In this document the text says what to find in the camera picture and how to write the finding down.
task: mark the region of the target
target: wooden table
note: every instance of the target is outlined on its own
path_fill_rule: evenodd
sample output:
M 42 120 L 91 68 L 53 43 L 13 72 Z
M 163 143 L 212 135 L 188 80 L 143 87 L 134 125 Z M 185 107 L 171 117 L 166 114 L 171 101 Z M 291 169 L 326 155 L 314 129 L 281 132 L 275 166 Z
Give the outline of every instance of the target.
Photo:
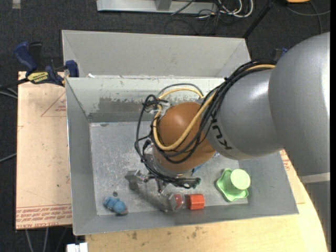
M 89 251 L 327 251 L 321 223 L 305 188 L 293 167 L 287 174 L 298 215 L 87 235 Z

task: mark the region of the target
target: orange block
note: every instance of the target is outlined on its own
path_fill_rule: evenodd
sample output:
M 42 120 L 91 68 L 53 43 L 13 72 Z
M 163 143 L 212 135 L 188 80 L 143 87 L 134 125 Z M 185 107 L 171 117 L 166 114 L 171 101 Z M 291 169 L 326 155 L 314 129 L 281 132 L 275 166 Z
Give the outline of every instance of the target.
M 190 210 L 199 210 L 204 208 L 203 194 L 186 194 L 187 207 Z

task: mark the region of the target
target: black carpet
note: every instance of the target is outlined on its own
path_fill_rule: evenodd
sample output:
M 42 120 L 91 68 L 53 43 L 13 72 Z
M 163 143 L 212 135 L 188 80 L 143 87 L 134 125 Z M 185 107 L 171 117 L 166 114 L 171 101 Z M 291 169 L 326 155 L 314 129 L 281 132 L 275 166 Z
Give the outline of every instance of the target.
M 21 9 L 12 9 L 12 0 L 0 0 L 0 85 L 16 80 L 25 70 L 13 55 L 22 41 L 43 42 L 43 57 L 62 64 L 61 30 L 104 30 L 127 33 L 242 37 L 267 0 L 254 0 L 253 14 L 237 20 L 227 16 L 214 31 L 213 24 L 186 15 L 145 13 L 97 13 L 96 0 L 21 0 Z M 313 0 L 318 12 L 330 9 L 330 0 Z M 314 14 L 310 4 L 288 5 L 279 0 L 248 38 L 252 58 L 273 58 L 274 50 L 293 47 L 322 32 L 330 31 L 330 14 L 300 16 L 287 9 Z M 17 102 L 0 94 L 0 159 L 16 152 Z M 0 251 L 29 251 L 24 231 L 14 230 L 15 158 L 0 163 Z M 46 251 L 55 251 L 64 229 L 50 229 Z M 42 251 L 45 229 L 30 233 L 35 251 Z M 74 242 L 67 230 L 62 243 Z

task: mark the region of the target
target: green plastic object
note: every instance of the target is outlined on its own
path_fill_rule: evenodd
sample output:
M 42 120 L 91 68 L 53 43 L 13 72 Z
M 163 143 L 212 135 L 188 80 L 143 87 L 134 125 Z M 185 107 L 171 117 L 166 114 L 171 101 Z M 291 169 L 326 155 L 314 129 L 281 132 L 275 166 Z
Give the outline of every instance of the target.
M 221 192 L 225 200 L 233 202 L 248 196 L 247 189 L 250 184 L 250 176 L 244 170 L 227 168 L 216 181 L 216 188 Z

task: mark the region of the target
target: yellow clamp label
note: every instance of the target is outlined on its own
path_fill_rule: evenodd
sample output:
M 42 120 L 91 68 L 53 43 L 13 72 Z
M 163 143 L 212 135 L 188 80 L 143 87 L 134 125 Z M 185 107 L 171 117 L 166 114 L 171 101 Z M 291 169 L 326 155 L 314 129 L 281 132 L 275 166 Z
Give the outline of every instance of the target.
M 41 72 L 33 72 L 31 73 L 27 79 L 29 81 L 33 81 L 34 83 L 39 83 L 43 80 L 46 80 L 48 79 L 48 75 L 49 73 L 48 72 L 44 72 L 44 71 L 41 71 Z

